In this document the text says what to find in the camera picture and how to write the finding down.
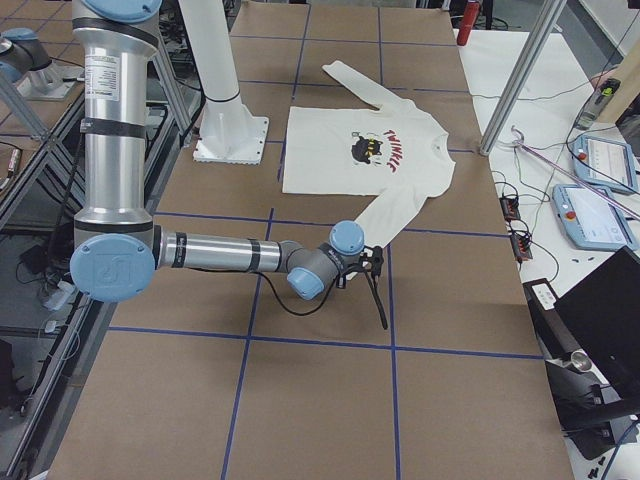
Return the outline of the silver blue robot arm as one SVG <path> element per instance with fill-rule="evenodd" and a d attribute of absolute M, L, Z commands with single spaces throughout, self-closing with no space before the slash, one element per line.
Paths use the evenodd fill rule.
<path fill-rule="evenodd" d="M 70 273 L 101 302 L 140 294 L 163 267 L 203 272 L 283 273 L 303 299 L 324 296 L 351 274 L 376 285 L 383 253 L 354 221 L 338 222 L 307 249 L 166 230 L 146 207 L 147 67 L 159 52 L 157 1 L 76 1 L 72 28 L 85 51 L 85 203 L 74 217 Z"/>

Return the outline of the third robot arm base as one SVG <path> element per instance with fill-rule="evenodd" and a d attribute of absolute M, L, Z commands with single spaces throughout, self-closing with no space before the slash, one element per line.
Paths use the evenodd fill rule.
<path fill-rule="evenodd" d="M 82 67 L 57 64 L 29 28 L 1 33 L 1 73 L 25 99 L 61 101 L 82 72 Z"/>

